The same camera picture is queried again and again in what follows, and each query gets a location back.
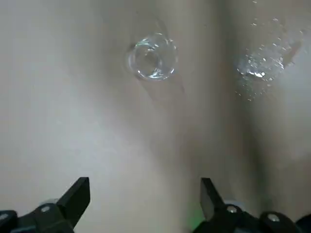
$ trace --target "clear glass object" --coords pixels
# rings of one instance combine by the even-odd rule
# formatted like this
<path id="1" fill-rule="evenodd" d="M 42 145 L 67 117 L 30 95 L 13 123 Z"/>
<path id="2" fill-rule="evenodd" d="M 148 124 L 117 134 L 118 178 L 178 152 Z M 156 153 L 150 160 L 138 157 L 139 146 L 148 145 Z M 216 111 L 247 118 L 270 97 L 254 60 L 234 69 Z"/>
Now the clear glass object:
<path id="1" fill-rule="evenodd" d="M 135 27 L 136 41 L 127 53 L 129 70 L 146 80 L 160 81 L 171 76 L 177 63 L 177 49 L 163 23 L 156 18 L 140 17 Z"/>

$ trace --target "metal screw head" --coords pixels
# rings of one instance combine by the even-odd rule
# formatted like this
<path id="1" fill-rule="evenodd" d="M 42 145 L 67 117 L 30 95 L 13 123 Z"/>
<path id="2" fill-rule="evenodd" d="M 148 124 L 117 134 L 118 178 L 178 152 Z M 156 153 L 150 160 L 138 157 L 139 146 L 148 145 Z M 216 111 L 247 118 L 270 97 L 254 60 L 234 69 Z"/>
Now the metal screw head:
<path id="1" fill-rule="evenodd" d="M 238 210 L 237 208 L 235 208 L 233 205 L 230 205 L 227 207 L 227 210 L 230 212 L 230 213 L 236 213 Z"/>
<path id="2" fill-rule="evenodd" d="M 50 207 L 49 206 L 44 206 L 42 209 L 41 209 L 41 212 L 47 212 L 50 210 Z"/>
<path id="3" fill-rule="evenodd" d="M 275 214 L 268 214 L 268 219 L 270 219 L 273 222 L 280 222 L 280 219 Z"/>
<path id="4" fill-rule="evenodd" d="M 4 220 L 8 217 L 9 215 L 8 214 L 2 214 L 0 215 L 0 220 Z"/>

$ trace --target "black plastic mount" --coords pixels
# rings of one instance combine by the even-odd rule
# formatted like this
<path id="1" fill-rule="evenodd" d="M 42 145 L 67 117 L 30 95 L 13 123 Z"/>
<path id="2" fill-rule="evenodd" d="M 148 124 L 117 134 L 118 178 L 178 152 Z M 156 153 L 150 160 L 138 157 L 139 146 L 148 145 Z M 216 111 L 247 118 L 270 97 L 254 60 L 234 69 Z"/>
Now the black plastic mount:
<path id="1" fill-rule="evenodd" d="M 21 217 L 0 211 L 0 233 L 73 233 L 89 203 L 89 178 L 81 177 L 56 204 L 43 204 Z"/>
<path id="2" fill-rule="evenodd" d="M 301 233 L 301 227 L 278 212 L 253 217 L 239 206 L 225 204 L 209 178 L 201 179 L 201 207 L 206 220 L 194 233 Z"/>

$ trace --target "green light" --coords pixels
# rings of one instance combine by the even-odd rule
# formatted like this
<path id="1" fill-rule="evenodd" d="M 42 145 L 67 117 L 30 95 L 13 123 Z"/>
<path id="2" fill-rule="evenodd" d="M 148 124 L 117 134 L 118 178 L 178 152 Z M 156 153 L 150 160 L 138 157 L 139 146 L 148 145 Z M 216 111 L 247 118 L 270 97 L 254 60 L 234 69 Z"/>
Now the green light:
<path id="1" fill-rule="evenodd" d="M 188 219 L 188 226 L 190 227 L 191 231 L 194 231 L 201 222 L 205 220 L 205 217 L 203 215 L 203 211 L 200 208 L 197 208 L 192 211 L 189 219 Z"/>

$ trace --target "screw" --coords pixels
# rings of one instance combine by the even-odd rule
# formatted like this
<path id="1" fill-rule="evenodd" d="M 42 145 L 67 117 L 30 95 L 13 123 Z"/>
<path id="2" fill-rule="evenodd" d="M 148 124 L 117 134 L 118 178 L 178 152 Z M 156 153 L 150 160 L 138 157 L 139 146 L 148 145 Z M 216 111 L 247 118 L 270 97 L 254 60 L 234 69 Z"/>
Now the screw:
<path id="1" fill-rule="evenodd" d="M 236 213 L 238 210 L 237 208 L 235 208 L 233 205 L 230 205 L 227 207 L 227 210 L 230 212 L 230 213 Z"/>
<path id="2" fill-rule="evenodd" d="M 275 214 L 268 214 L 268 219 L 270 219 L 273 222 L 280 222 L 280 219 Z"/>
<path id="3" fill-rule="evenodd" d="M 50 210 L 50 207 L 49 206 L 45 206 L 45 207 L 43 207 L 42 209 L 41 209 L 41 212 L 47 212 L 47 211 L 49 211 Z"/>
<path id="4" fill-rule="evenodd" d="M 0 215 L 0 220 L 4 220 L 8 217 L 9 215 L 8 214 L 2 214 Z"/>

